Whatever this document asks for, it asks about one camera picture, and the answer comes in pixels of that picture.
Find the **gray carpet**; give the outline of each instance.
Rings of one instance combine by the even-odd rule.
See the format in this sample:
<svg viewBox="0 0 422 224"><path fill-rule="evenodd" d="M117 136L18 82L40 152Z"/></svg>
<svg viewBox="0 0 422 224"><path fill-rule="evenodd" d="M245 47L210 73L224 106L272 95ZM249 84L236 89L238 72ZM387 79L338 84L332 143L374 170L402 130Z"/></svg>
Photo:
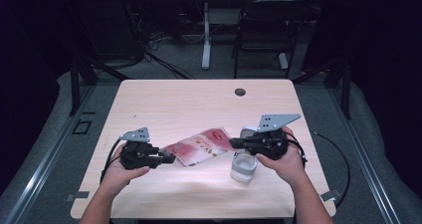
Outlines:
<svg viewBox="0 0 422 224"><path fill-rule="evenodd" d="M306 51L306 37L300 43L297 58L294 61L292 76L300 74L300 63ZM160 59L179 65L196 79L232 78L233 60L230 59L232 46L221 42L214 36L212 47L211 69L201 69L202 42L188 44L186 42L164 39L157 51L152 51ZM119 70L134 79L174 79L174 76L155 62L142 61L140 64ZM68 134L63 140L63 149L54 168L49 172L48 179L33 203L24 213L23 223L76 223L70 216L71 201L66 201L68 194L78 191L89 164L97 140L100 136L106 116L118 88L118 81L103 71L97 71L99 84L93 94L82 106L78 117L91 121L87 134ZM303 107L305 117L311 130L328 137L346 154L351 180L348 193L333 217L336 223L386 223L382 211L374 198L367 177L361 169L353 149L354 143L344 125L342 114L337 110L337 91L326 90L322 84L324 74L303 85L297 85L297 93ZM5 223L9 214L19 201L25 187L29 183L37 166L44 155L58 139L60 132L66 127L68 114L71 110L70 76L65 74L59 78L61 94L43 132L40 134L26 162L16 175L8 189L0 198L0 222ZM390 198L401 223L421 223L422 202L397 177L394 168L383 153L382 137L378 125L373 118L364 96L359 88L352 86L350 114L351 123L356 129L365 150L384 184L385 192ZM344 160L339 152L325 139L313 135L316 150L322 164L328 185L331 189L343 191L346 185L347 173ZM114 220L115 223L133 223L133 220Z"/></svg>

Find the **chair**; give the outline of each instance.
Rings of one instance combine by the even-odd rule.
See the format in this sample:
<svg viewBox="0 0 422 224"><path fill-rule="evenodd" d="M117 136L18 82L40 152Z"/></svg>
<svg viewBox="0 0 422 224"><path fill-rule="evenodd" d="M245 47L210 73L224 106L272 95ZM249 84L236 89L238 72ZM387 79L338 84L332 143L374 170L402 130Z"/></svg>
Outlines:
<svg viewBox="0 0 422 224"><path fill-rule="evenodd" d="M234 78L237 78L239 51L254 53L288 53L289 76L299 31L310 8L300 0L254 0L240 11L238 30L233 47Z"/></svg>

